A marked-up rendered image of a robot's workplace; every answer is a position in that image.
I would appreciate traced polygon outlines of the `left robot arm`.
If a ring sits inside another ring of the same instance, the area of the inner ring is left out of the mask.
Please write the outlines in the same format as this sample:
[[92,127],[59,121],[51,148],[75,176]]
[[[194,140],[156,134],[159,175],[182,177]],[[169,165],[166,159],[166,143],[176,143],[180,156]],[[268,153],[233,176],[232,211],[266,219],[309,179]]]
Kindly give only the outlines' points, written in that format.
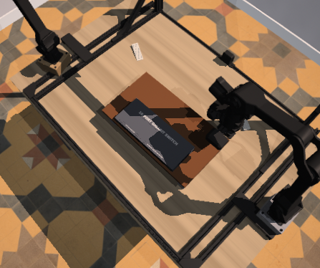
[[[220,76],[208,88],[208,91],[216,98],[207,111],[207,117],[211,120],[219,119],[222,125],[225,120],[223,116],[225,111],[228,117],[236,122],[248,120],[255,115],[289,140],[293,147],[294,164],[300,177],[291,186],[286,185],[272,198],[273,203],[267,211],[269,212],[267,214],[277,224],[280,226],[286,224],[302,210],[302,195],[306,188],[320,181],[320,138],[316,136],[311,126],[300,123],[268,101],[263,90],[252,82],[240,84],[233,89]],[[224,97],[230,95],[232,97]],[[306,159],[304,146],[309,141],[316,146],[317,151]],[[300,195],[301,197],[298,198]]]

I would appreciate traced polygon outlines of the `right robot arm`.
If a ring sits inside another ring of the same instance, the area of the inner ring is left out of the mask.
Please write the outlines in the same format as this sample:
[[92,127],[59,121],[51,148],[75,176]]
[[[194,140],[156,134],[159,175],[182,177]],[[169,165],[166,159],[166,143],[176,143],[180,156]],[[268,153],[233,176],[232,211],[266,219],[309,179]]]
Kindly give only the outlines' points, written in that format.
[[57,45],[60,44],[58,35],[45,27],[29,0],[13,0],[13,2],[34,30],[35,41],[38,44],[35,48],[44,55],[43,60],[56,64],[63,56],[63,53],[57,49]]

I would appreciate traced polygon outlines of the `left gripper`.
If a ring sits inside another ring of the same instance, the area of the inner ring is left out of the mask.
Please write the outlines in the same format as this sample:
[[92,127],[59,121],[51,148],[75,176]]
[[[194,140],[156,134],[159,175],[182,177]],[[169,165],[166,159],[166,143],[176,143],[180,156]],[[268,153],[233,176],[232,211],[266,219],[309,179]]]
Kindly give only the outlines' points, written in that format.
[[205,137],[217,150],[221,150],[228,142],[228,139],[231,139],[243,127],[245,120],[240,122],[233,121],[228,117],[227,111],[223,113],[223,116],[225,117],[224,123],[217,126],[218,130],[213,128]]

